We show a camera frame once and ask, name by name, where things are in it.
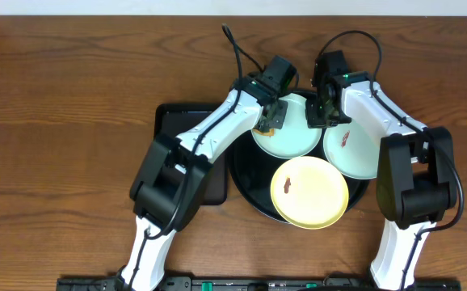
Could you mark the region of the green and orange sponge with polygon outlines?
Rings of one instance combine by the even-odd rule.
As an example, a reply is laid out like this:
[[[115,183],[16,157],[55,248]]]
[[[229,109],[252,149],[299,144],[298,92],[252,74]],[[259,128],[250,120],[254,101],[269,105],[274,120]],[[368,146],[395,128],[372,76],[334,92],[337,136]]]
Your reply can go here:
[[[252,132],[261,136],[272,137],[275,134],[274,129],[268,129],[267,131],[261,131],[258,129],[252,129]]]

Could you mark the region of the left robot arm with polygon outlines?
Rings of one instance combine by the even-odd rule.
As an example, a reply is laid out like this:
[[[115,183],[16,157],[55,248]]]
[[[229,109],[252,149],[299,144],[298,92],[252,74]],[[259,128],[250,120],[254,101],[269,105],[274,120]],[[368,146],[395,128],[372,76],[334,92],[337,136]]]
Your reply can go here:
[[[291,77],[247,76],[198,125],[176,137],[157,135],[130,188],[137,232],[120,272],[124,290],[153,290],[170,245],[200,207],[214,162],[243,133],[279,116]]]

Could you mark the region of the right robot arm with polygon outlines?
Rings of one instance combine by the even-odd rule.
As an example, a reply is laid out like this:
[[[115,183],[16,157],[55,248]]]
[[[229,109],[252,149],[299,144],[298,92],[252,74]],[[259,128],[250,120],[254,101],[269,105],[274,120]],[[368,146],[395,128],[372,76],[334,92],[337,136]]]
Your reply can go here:
[[[367,72],[317,73],[306,104],[310,128],[324,129],[328,162],[354,179],[376,180],[385,226],[370,272],[379,289],[414,286],[427,236],[444,213],[463,204],[452,136],[408,116]]]

